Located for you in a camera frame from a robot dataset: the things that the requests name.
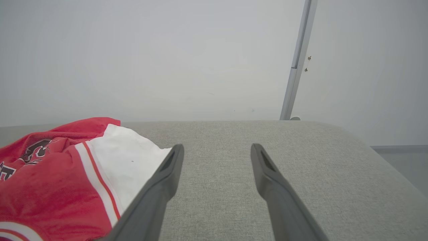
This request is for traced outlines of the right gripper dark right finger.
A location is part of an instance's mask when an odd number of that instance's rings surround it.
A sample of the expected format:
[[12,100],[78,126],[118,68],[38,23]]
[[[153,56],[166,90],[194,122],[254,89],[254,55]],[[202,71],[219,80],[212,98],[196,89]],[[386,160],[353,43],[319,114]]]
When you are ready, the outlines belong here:
[[258,193],[266,201],[276,241],[327,241],[315,218],[262,145],[251,145]]

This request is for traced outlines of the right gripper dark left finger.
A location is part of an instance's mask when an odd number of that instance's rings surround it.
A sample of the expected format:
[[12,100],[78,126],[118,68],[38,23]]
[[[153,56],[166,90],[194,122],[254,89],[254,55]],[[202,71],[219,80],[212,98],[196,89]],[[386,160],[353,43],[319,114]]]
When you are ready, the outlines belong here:
[[177,144],[136,195],[104,241],[157,241],[167,203],[177,192],[184,159]]

